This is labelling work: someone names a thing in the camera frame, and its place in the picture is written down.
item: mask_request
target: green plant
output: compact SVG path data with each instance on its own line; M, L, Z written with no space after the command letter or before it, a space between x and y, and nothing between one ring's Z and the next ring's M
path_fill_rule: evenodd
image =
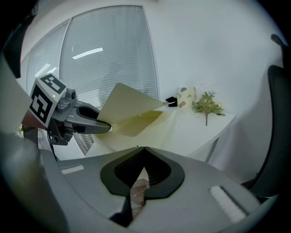
M195 112L203 112L206 115L206 126L208 122L208 114L213 112L220 116L225 116L224 113L222 113L222 105L220 103L215 103L213 101L215 92L205 92L199 100L193 102L192 109L195 110Z

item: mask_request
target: yellow paper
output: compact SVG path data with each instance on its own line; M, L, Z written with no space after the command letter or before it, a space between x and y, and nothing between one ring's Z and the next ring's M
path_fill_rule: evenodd
M165 105L136 89L117 83L97 119L111 125Z
M159 148L172 127L176 112L156 112L115 124L112 132L95 136L115 151L137 146Z

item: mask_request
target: gray machine surface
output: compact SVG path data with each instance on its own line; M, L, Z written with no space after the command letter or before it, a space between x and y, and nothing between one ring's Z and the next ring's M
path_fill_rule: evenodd
M90 206L106 218L122 211L125 197L113 195L107 190L100 179L100 171L104 165L134 150L140 148L60 162L56 162L45 151L42 152L48 181L72 228L80 227L75 226L77 219L74 220L76 216L71 214L72 208L79 208L78 218L84 221L92 219L92 213L84 213L82 206L73 207L79 202L77 197L83 201L82 205ZM259 202L249 191L209 164L171 152L153 150L179 163L184 169L185 179L168 198L147 200L142 212L131 222L128 229L140 233L193 230L197 233L213 233L231 226L233 223L209 192L213 186L223 187L247 215L259 207ZM84 169L65 175L61 173L63 169L77 166ZM66 191L66 187L72 188L75 193L67 193L71 190Z
M211 165L171 152L153 149L178 162L184 169L182 185L168 198L147 200L139 216L129 225L136 232L217 232L231 226L209 189L223 187L247 214L259 207L252 194Z
M59 169L58 164L52 154L46 150L41 150L40 154L44 165L45 175L49 181L54 197L59 203L59 206L65 216L69 232L91 233L96 232L97 229L99 232L127 232L126 228L116 224L104 216L109 212L106 210L104 204L107 204L108 209L111 209L111 211L119 211L121 207L120 203L124 201L124 197L99 197L98 194L106 191L105 189L99 188L93 191L88 190L88 192L96 194L95 205L93 202L88 202L88 197L84 197L82 192L80 194L80 190L76 186L72 185L72 182L69 182L66 179L65 175L63 175ZM72 161L75 161L75 165L77 166L80 164L80 161L78 160ZM84 179L76 180L78 185L80 185L80 182L86 182L86 177L80 177ZM97 186L101 184L98 183L98 181L94 181L91 185Z

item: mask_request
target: window blinds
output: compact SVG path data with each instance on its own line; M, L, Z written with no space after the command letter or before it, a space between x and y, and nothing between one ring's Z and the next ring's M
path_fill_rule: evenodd
M35 45L29 56L26 92L30 94L37 77L53 73L59 77L60 52L68 22L60 25Z
M142 7L108 7L74 17L62 48L60 79L95 107L104 105L118 82L158 98Z
M73 133L73 134L74 134L76 142L79 144L79 147L82 150L83 154L86 155L94 143L94 139L93 139L92 135L91 134L79 134L79 133Z

